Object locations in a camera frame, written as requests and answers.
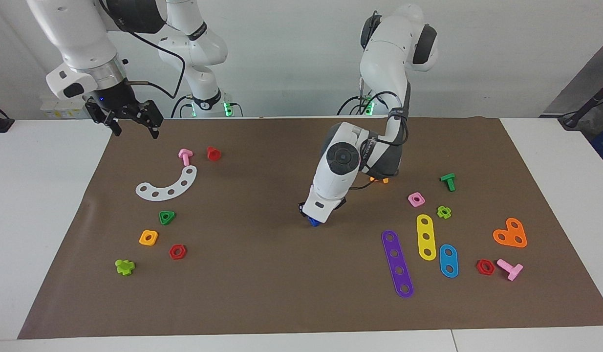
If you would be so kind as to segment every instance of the plastic toy part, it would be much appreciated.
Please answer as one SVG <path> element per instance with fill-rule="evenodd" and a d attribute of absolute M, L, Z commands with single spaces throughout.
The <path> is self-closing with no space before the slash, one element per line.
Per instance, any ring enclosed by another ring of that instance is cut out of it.
<path fill-rule="evenodd" d="M 523 270 L 523 265 L 517 264 L 516 266 L 512 266 L 503 259 L 499 259 L 497 261 L 497 265 L 499 267 L 501 267 L 503 270 L 506 270 L 508 272 L 508 279 L 510 281 L 514 281 L 514 279 L 517 278 L 517 275 L 519 274 L 519 272 L 521 272 L 521 270 Z"/>
<path fill-rule="evenodd" d="M 308 221 L 310 222 L 310 225 L 312 225 L 312 227 L 317 227 L 317 226 L 321 225 L 320 221 L 315 220 L 311 217 L 308 217 Z"/>
<path fill-rule="evenodd" d="M 488 259 L 480 259 L 477 261 L 475 267 L 482 275 L 491 276 L 493 272 L 495 272 L 495 265 L 493 265 L 493 262 L 489 261 Z"/>
<path fill-rule="evenodd" d="M 434 240 L 434 224 L 426 214 L 417 216 L 417 242 L 419 256 L 426 261 L 436 259 L 436 242 Z"/>
<path fill-rule="evenodd" d="M 217 160 L 221 159 L 221 152 L 215 147 L 207 147 L 206 156 L 208 157 L 208 160 L 216 162 Z"/>
<path fill-rule="evenodd" d="M 375 182 L 375 178 L 374 177 L 369 177 L 369 182 Z M 383 178 L 382 179 L 382 183 L 388 183 L 388 178 Z"/>
<path fill-rule="evenodd" d="M 391 230 L 382 232 L 382 244 L 384 245 L 390 274 L 393 277 L 395 292 L 401 298 L 412 296 L 415 289 L 408 273 L 408 267 L 406 266 L 402 246 L 399 244 L 397 234 Z"/>
<path fill-rule="evenodd" d="M 193 156 L 193 152 L 188 149 L 180 149 L 180 152 L 178 153 L 178 158 L 182 159 L 182 162 L 184 163 L 185 166 L 188 166 L 191 164 L 188 161 L 188 158 L 190 158 L 191 156 Z"/>
<path fill-rule="evenodd" d="M 163 210 L 158 213 L 158 219 L 160 220 L 161 225 L 169 225 L 169 223 L 176 218 L 176 213 Z"/>
<path fill-rule="evenodd" d="M 141 243 L 142 245 L 155 245 L 157 239 L 158 239 L 158 232 L 152 231 L 152 230 L 145 230 L 141 234 L 139 243 Z"/>
<path fill-rule="evenodd" d="M 445 176 L 441 176 L 440 180 L 442 182 L 447 183 L 447 187 L 449 187 L 449 192 L 455 192 L 456 186 L 453 184 L 453 179 L 456 178 L 455 174 L 446 174 Z"/>
<path fill-rule="evenodd" d="M 436 212 L 436 214 L 441 219 L 447 220 L 447 219 L 451 218 L 451 216 L 452 216 L 452 210 L 449 209 L 448 207 L 445 207 L 444 205 L 441 205 L 440 207 L 438 207 L 437 210 L 438 211 Z"/>
<path fill-rule="evenodd" d="M 117 267 L 117 274 L 121 274 L 123 276 L 132 275 L 132 270 L 134 270 L 135 265 L 134 262 L 131 261 L 123 261 L 121 259 L 117 259 L 114 262 L 114 266 Z"/>
<path fill-rule="evenodd" d="M 458 276 L 458 252 L 453 245 L 444 244 L 440 246 L 440 272 L 447 278 L 453 279 Z"/>
<path fill-rule="evenodd" d="M 421 205 L 424 205 L 425 198 L 423 198 L 423 196 L 421 196 L 421 194 L 419 192 L 415 192 L 408 196 L 408 201 L 410 202 L 410 204 L 413 207 L 416 208 L 416 207 L 420 207 Z"/>
<path fill-rule="evenodd" d="M 180 178 L 168 187 L 154 187 L 149 182 L 143 182 L 136 187 L 136 194 L 145 200 L 152 202 L 162 202 L 163 200 L 173 199 L 183 194 L 195 181 L 197 176 L 197 167 L 188 165 L 182 169 Z"/>
<path fill-rule="evenodd" d="M 505 221 L 507 230 L 494 230 L 493 239 L 495 242 L 502 245 L 509 245 L 512 247 L 525 248 L 527 246 L 527 236 L 523 229 L 523 224 L 514 219 L 508 218 Z"/>
<path fill-rule="evenodd" d="M 178 260 L 184 258 L 186 255 L 186 247 L 183 244 L 174 244 L 172 248 L 169 250 L 169 256 L 173 260 Z"/>

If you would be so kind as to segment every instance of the green led light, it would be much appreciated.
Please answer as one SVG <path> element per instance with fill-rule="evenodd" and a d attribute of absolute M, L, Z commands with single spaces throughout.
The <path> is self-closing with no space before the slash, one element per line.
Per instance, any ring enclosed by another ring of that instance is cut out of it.
<path fill-rule="evenodd" d="M 373 115 L 373 108 L 374 107 L 375 107 L 375 102 L 371 102 L 369 104 L 369 106 L 366 108 L 365 114 L 368 114 L 369 116 Z"/>
<path fill-rule="evenodd" d="M 226 116 L 234 116 L 234 110 L 232 109 L 232 107 L 230 106 L 230 103 L 228 102 L 223 102 L 223 109 L 225 110 L 225 115 Z"/>

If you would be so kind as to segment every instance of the white curved plate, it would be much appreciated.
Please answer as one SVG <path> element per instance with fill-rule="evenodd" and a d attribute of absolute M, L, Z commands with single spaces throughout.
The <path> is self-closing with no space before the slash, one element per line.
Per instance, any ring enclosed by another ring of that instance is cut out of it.
<path fill-rule="evenodd" d="M 183 194 L 195 181 L 197 177 L 197 167 L 188 165 L 182 169 L 182 174 L 176 183 L 169 187 L 154 187 L 149 182 L 143 182 L 136 187 L 136 194 L 145 200 L 152 202 L 162 202 L 163 200 L 173 199 Z"/>

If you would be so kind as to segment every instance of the purple strip with holes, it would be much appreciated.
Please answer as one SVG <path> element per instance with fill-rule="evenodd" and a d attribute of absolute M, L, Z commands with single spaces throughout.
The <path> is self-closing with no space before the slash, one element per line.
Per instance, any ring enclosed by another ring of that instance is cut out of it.
<path fill-rule="evenodd" d="M 397 234 L 391 230 L 382 232 L 382 244 L 386 252 L 386 259 L 390 274 L 393 276 L 393 284 L 395 292 L 401 298 L 408 298 L 415 292 L 408 273 L 408 267 L 402 253 L 402 247 L 399 245 Z"/>

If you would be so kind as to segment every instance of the red nut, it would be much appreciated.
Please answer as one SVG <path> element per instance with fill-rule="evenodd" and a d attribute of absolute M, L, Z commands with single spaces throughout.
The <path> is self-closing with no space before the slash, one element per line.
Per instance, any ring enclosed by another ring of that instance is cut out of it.
<path fill-rule="evenodd" d="M 186 255 L 186 247 L 183 244 L 174 244 L 169 250 L 169 256 L 173 259 L 182 259 Z"/>
<path fill-rule="evenodd" d="M 495 265 L 488 259 L 480 259 L 477 261 L 477 270 L 483 275 L 492 275 L 495 272 Z"/>
<path fill-rule="evenodd" d="M 216 162 L 221 159 L 221 152 L 215 147 L 208 147 L 206 149 L 206 156 L 208 157 L 208 160 Z"/>

